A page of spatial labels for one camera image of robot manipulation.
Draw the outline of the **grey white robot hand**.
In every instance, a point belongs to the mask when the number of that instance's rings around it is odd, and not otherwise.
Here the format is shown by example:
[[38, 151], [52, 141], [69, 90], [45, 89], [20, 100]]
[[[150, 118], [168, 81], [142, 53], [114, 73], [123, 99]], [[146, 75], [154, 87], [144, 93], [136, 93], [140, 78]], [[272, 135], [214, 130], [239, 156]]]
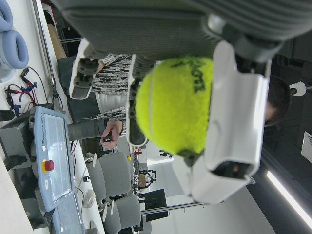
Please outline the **grey white robot hand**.
[[70, 96], [85, 99], [92, 66], [135, 56], [127, 139], [178, 156], [196, 202], [221, 202], [259, 168], [271, 58], [312, 28], [309, 0], [57, 0], [84, 38]]

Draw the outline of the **person bare hand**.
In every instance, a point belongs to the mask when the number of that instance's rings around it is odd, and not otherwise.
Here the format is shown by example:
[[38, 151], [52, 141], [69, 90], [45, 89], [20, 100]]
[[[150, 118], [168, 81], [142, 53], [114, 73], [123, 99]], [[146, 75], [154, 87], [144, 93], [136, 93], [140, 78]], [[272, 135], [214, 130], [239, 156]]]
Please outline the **person bare hand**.
[[[123, 123], [120, 120], [109, 120], [107, 122], [106, 128], [101, 136], [102, 147], [112, 149], [116, 146], [120, 134], [123, 131]], [[111, 141], [106, 142], [104, 138], [111, 133]]]

